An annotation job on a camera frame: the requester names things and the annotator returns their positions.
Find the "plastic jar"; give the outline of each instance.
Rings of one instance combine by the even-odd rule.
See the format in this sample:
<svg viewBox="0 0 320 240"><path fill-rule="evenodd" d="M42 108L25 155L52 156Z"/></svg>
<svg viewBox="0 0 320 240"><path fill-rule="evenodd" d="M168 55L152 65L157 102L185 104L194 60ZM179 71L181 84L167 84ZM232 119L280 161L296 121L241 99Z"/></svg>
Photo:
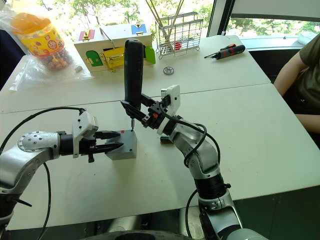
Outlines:
<svg viewBox="0 0 320 240"><path fill-rule="evenodd" d="M50 19L21 12L11 21L11 26L19 40L50 70L59 70L72 62Z"/></svg>

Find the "green door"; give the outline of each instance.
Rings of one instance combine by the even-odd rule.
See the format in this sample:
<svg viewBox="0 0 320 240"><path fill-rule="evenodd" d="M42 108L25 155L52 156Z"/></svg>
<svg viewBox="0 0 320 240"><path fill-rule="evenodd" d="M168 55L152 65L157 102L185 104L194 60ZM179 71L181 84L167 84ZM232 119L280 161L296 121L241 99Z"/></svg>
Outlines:
<svg viewBox="0 0 320 240"><path fill-rule="evenodd" d="M85 55L92 67L104 65L99 57L99 54L96 51L93 51L93 50L87 51Z"/></svg>

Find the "black cable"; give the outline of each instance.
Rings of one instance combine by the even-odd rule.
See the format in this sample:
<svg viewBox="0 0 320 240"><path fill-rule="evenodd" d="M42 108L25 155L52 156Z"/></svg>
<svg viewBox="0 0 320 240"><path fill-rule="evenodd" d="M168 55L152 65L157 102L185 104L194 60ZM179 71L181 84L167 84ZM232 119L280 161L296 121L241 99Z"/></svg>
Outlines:
<svg viewBox="0 0 320 240"><path fill-rule="evenodd" d="M161 110L162 114L165 115L166 118L168 118L168 119L176 122L177 124L185 125L185 126L190 127L190 128L192 128L193 130L196 130L196 131L198 131L198 132L200 132L200 133L202 133L202 134L204 134L205 131L207 132L207 129L205 129L205 131L204 131L204 129L201 130L200 128L198 128L198 127L196 127L196 126L194 126L194 125L192 125L192 124L190 124L190 123L188 123L188 122L175 119L175 118L173 118L172 116L168 115L168 114L165 112L165 110L164 110L164 108L162 107L161 104L160 104L160 110ZM214 139L214 137L211 136L209 133L206 133L206 136L208 136L208 138L210 138L210 139L213 141L213 143L214 143L214 145L215 145L215 148L216 148L216 151L217 151L217 155L218 155L218 163L220 164L221 153L220 153L219 145L218 145L217 141Z"/></svg>
<svg viewBox="0 0 320 240"><path fill-rule="evenodd" d="M71 109L71 110L78 110L80 113L85 112L86 110L84 108L79 108L79 107L69 107L69 106L58 106L58 107L52 107L52 108L48 108L42 111L39 111L35 114L32 114L30 116L28 116L26 119L24 119L22 122L20 122L17 126L15 126L10 132L9 134L6 136L6 138L3 140L1 146L0 146L0 155L2 154L8 140L10 139L10 137L15 133L15 131L20 128L23 124L25 124L26 122L30 121L31 119L34 119L36 116L40 115L40 114L44 114L50 111L54 111L54 110L60 110L60 109Z"/></svg>
<svg viewBox="0 0 320 240"><path fill-rule="evenodd" d="M186 232L187 232L189 238L192 238L192 236L191 236L191 232L189 229L189 223L188 223L188 211L189 211L189 206L190 206L191 200L196 195L196 193L197 193L197 190L194 190L193 193L190 195L188 202L186 203L186 206L185 206L184 221L185 221Z"/></svg>
<svg viewBox="0 0 320 240"><path fill-rule="evenodd" d="M42 226L40 235L38 236L37 240L40 240L42 238L42 236L45 233L46 227L47 227L47 223L49 220L49 215L50 215L50 209L51 209L51 181L50 181L50 172L49 172L49 168L47 166L47 164L44 162L43 166L45 168L46 171L46 176L47 176L47 180L48 180L48 208L46 210L46 216L45 216L45 220L44 220L44 224Z"/></svg>

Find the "plastic bag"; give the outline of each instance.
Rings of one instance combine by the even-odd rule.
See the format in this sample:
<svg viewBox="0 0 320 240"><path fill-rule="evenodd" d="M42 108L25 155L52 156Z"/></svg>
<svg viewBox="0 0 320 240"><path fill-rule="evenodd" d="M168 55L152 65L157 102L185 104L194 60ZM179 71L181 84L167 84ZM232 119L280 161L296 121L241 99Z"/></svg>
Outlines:
<svg viewBox="0 0 320 240"><path fill-rule="evenodd" d="M20 72L10 87L12 91L20 91L37 87L52 86L63 83L71 83L94 78L85 63L78 54L74 46L68 47L67 50L72 54L73 62L66 68L59 71L51 71L44 66L37 57L27 55L27 61L21 67ZM82 70L75 71L75 68L81 66Z"/></svg>
<svg viewBox="0 0 320 240"><path fill-rule="evenodd" d="M10 90L19 91L92 79L72 41L55 28L50 12L35 3L13 0L0 12L0 28L28 48Z"/></svg>

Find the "black handle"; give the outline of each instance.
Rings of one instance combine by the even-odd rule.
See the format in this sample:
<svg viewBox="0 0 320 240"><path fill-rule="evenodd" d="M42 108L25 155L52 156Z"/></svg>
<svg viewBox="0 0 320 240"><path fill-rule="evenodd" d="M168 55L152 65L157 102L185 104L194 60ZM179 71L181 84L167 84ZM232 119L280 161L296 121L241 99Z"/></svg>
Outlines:
<svg viewBox="0 0 320 240"><path fill-rule="evenodd" d="M141 91L144 68L144 45L138 39L129 38L124 46L124 100L141 109Z"/></svg>
<svg viewBox="0 0 320 240"><path fill-rule="evenodd" d="M231 47L225 50L221 50L218 53L218 56L216 57L216 59L224 59L236 54L240 54L243 53L243 51L246 49L246 47L244 45L239 45L239 46L235 46L235 47Z"/></svg>

